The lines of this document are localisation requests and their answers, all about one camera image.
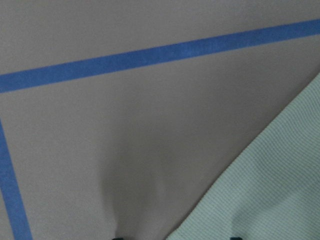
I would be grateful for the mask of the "brown table mat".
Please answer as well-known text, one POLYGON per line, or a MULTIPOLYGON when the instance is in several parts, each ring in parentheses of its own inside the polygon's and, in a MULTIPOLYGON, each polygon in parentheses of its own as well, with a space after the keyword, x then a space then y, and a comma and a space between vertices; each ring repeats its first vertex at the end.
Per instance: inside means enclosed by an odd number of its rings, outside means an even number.
MULTIPOLYGON (((317 0, 3 0, 0 72, 319 17, 317 0)), ((314 35, 2 93, 32 238, 164 239, 319 71, 314 35)))

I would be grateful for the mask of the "green long-sleeve shirt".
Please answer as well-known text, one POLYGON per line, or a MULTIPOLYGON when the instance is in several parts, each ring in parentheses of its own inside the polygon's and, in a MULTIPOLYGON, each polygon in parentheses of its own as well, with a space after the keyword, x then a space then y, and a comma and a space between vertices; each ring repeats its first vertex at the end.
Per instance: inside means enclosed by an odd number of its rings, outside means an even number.
POLYGON ((320 237, 320 79, 214 182, 170 240, 320 237))

